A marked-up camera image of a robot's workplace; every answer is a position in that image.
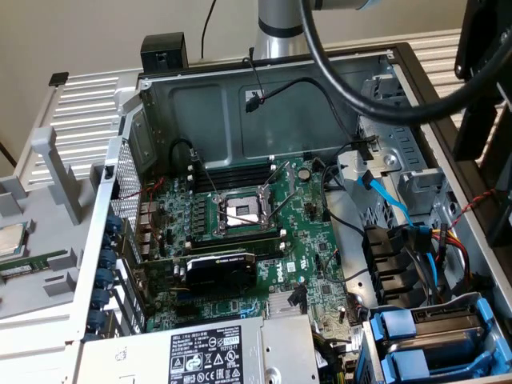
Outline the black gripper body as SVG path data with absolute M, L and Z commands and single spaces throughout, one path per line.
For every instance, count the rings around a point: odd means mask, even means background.
M 511 36 L 511 0 L 469 0 L 463 17 L 454 72 L 469 81 Z

